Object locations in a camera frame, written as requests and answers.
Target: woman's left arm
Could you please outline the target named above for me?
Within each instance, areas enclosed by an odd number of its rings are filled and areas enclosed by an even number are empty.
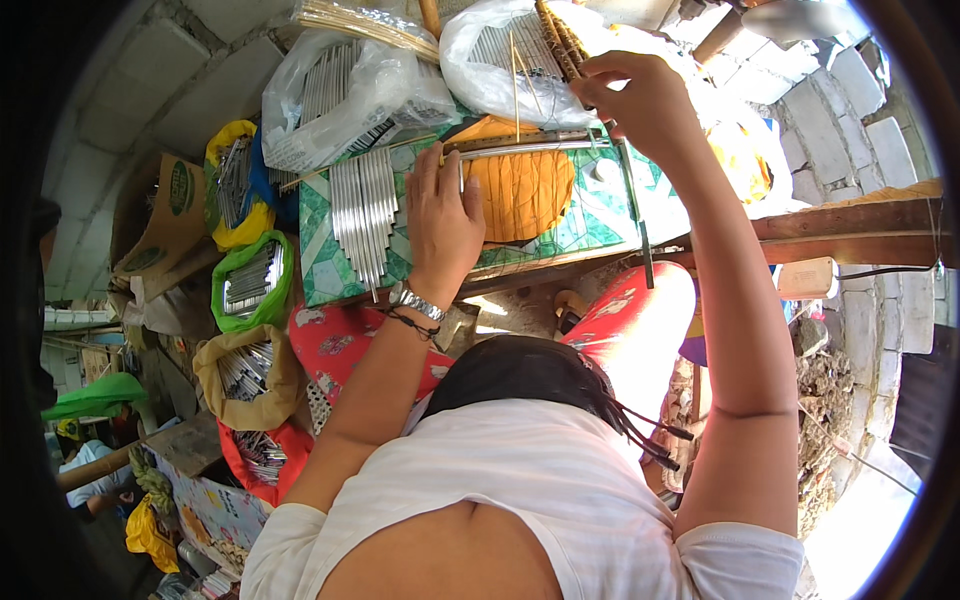
[[[451,154],[440,167],[442,149],[437,142],[417,157],[413,174],[406,178],[406,208],[414,259],[410,289],[445,311],[476,263],[486,226],[479,182],[468,180],[461,198],[459,154]],[[426,329],[437,326],[409,308],[397,313]],[[284,504],[305,504],[326,513],[344,482],[373,451],[400,435],[429,347],[430,341],[413,327],[397,319],[384,322],[340,393]]]

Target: woman's right arm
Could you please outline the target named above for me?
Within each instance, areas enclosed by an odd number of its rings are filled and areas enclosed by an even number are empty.
[[[767,261],[680,76],[659,57],[587,60],[574,91],[673,183],[689,214],[713,404],[674,540],[736,521],[797,533],[797,381]],[[622,91],[607,84],[630,80]]]

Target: white plastic bag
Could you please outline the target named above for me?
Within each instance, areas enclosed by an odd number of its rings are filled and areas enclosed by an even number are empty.
[[[579,17],[576,21],[564,22],[585,45],[585,34],[586,37],[589,35],[584,30],[595,29],[599,30],[597,34],[600,36],[610,35],[603,29],[603,17],[596,12],[566,2],[548,4],[551,8],[559,5],[560,11],[564,12],[571,8],[576,11]],[[469,57],[484,27],[505,27],[514,17],[534,11],[531,0],[482,0],[446,24],[440,37],[440,67],[450,91],[462,103],[477,112],[514,118],[514,78],[511,73],[492,64],[470,62]],[[588,50],[592,54],[602,54],[607,48],[595,52],[588,47]],[[524,81],[517,87],[520,121],[555,130],[582,128],[596,120],[595,113],[585,111],[564,82],[545,77],[531,78],[531,81],[543,114],[540,114],[534,94]]]
[[[347,99],[297,128],[303,82],[324,48],[352,40],[336,32],[304,32],[263,90],[263,158],[268,167],[303,173],[333,162],[353,141],[387,120],[414,92],[417,58],[371,39],[350,72]]]
[[[419,61],[418,76],[409,101],[393,115],[404,128],[432,129],[440,125],[456,125],[463,119],[457,112],[450,90],[437,65]]]

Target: red pajama pants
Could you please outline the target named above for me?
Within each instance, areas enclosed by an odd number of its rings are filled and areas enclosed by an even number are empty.
[[[643,267],[620,274],[562,339],[603,368],[617,400],[651,419],[660,415],[695,304],[693,282],[683,267],[654,263],[654,281],[656,287],[648,290]],[[384,319],[371,308],[294,309],[290,342],[330,404],[336,404]],[[452,364],[453,359],[430,350],[417,402],[437,387]],[[653,430],[653,425],[636,425],[644,435]]]

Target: ruler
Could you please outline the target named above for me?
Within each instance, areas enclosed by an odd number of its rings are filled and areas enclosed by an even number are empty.
[[[600,138],[602,133],[594,132],[594,138]],[[518,144],[535,144],[539,142],[566,142],[574,140],[588,139],[587,130],[574,131],[555,131],[555,132],[529,132],[521,133],[520,141],[516,141],[516,134],[498,135],[497,137],[482,137],[480,139],[471,139],[465,142],[447,142],[444,144],[444,155],[448,155],[454,150],[460,152],[470,152],[473,150],[487,150],[489,148],[501,148],[503,146],[516,146]]]

